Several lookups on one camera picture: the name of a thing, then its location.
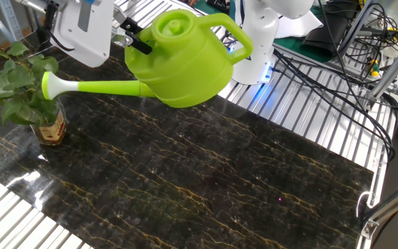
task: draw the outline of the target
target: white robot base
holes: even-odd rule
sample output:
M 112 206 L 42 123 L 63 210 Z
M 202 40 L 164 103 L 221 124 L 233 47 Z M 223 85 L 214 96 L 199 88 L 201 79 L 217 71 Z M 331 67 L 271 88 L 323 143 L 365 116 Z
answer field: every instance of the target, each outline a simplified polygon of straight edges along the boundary
M 241 84 L 265 83 L 272 74 L 269 68 L 274 51 L 272 44 L 279 27 L 278 15 L 262 1 L 245 1 L 245 9 L 242 29 L 252 39 L 254 50 L 248 58 L 234 65 L 232 78 Z M 233 49 L 240 46 L 235 43 Z
M 236 23 L 253 41 L 250 57 L 234 65 L 233 80 L 241 84 L 260 84 L 271 79 L 274 38 L 279 28 L 277 12 L 297 19 L 310 10 L 313 0 L 235 0 Z

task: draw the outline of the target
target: potted plant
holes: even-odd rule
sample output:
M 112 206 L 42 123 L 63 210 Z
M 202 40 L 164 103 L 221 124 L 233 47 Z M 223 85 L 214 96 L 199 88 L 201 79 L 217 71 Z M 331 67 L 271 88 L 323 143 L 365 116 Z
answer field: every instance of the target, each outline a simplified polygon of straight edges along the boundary
M 58 145 L 66 131 L 65 113 L 57 100 L 45 100 L 41 79 L 45 71 L 56 73 L 58 63 L 53 57 L 26 57 L 28 50 L 20 41 L 9 51 L 0 52 L 7 59 L 0 71 L 0 106 L 2 125 L 7 120 L 18 125 L 30 125 L 38 141 Z

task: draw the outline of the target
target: marble surface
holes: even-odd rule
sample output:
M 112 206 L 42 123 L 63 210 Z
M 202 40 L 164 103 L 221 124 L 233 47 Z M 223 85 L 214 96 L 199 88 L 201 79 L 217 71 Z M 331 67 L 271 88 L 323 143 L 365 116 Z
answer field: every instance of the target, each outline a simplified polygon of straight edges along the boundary
M 25 43 L 32 52 L 34 36 Z M 68 80 L 131 80 L 120 47 L 87 68 L 56 48 Z M 0 70 L 4 60 L 0 57 Z M 68 93 L 63 143 L 1 126 L 0 182 L 95 248 L 355 248 L 372 173 L 214 97 Z

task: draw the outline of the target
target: aluminum slat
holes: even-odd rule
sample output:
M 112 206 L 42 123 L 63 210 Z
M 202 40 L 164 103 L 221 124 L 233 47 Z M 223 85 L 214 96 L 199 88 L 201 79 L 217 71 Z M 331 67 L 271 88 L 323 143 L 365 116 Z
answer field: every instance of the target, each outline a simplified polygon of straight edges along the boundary
M 12 248 L 91 247 L 0 184 L 0 249 Z

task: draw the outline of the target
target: green leaf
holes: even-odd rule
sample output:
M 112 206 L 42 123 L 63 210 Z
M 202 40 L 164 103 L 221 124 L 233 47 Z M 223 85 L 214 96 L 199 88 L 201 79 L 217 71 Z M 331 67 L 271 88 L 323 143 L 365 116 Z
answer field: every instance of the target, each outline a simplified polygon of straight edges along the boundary
M 4 70 L 0 71 L 0 73 L 8 73 L 8 71 L 15 69 L 17 67 L 16 63 L 9 59 L 5 64 L 4 64 Z
M 36 125 L 41 126 L 44 123 L 44 116 L 39 111 L 34 111 L 34 112 L 36 118 Z
M 6 58 L 6 59 L 10 59 L 10 57 L 6 54 L 6 52 L 0 50 L 0 56 Z
M 34 78 L 30 76 L 27 69 L 23 66 L 18 66 L 7 74 L 8 81 L 13 84 L 15 88 L 28 86 L 34 84 Z
M 32 109 L 28 107 L 27 103 L 23 103 L 21 109 L 17 112 L 19 118 L 30 121 L 30 117 L 32 115 Z
M 13 86 L 12 84 L 3 87 L 4 91 L 13 91 L 14 89 L 15 89 L 15 86 Z
M 46 71 L 57 73 L 58 68 L 58 61 L 53 57 L 45 57 L 44 59 L 37 60 L 32 66 L 33 73 L 38 78 L 42 78 L 42 75 Z
M 12 122 L 14 122 L 17 125 L 33 125 L 34 122 L 28 121 L 28 120 L 23 120 L 16 113 L 10 115 L 8 119 Z
M 37 61 L 39 61 L 40 59 L 43 59 L 43 58 L 44 58 L 43 54 L 38 54 L 36 56 L 28 58 L 28 62 L 30 62 L 30 64 L 34 64 L 35 62 L 37 62 Z
M 26 52 L 28 48 L 22 44 L 20 41 L 15 41 L 12 43 L 12 48 L 7 51 L 8 55 L 13 55 L 13 56 L 20 56 L 23 55 L 24 52 Z
M 19 110 L 21 110 L 22 106 L 23 106 L 23 102 L 19 99 L 7 101 L 4 104 L 3 111 L 1 113 L 2 124 L 4 125 L 6 123 L 6 120 L 8 119 L 9 116 L 11 116 L 14 113 L 19 112 Z
M 15 90 L 12 90 L 12 89 L 4 90 L 4 87 L 8 86 L 8 85 L 10 85 L 10 82 L 8 81 L 7 74 L 6 73 L 1 74 L 0 75 L 0 98 L 10 97 L 15 94 Z

